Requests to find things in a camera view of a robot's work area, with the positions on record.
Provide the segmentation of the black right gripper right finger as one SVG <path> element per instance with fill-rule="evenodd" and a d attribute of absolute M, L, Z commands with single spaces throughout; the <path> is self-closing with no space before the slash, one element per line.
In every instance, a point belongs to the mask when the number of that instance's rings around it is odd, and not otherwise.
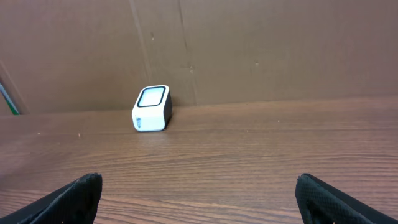
<path fill-rule="evenodd" d="M 306 224 L 397 224 L 393 219 L 311 174 L 297 179 L 295 198 Z"/>

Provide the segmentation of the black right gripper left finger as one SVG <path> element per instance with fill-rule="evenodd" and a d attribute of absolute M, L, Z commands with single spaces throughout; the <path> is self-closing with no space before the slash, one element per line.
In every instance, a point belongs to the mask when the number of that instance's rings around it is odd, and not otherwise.
<path fill-rule="evenodd" d="M 1 223 L 92 224 L 103 186 L 98 173 L 86 174 L 41 199 L 1 218 Z"/>

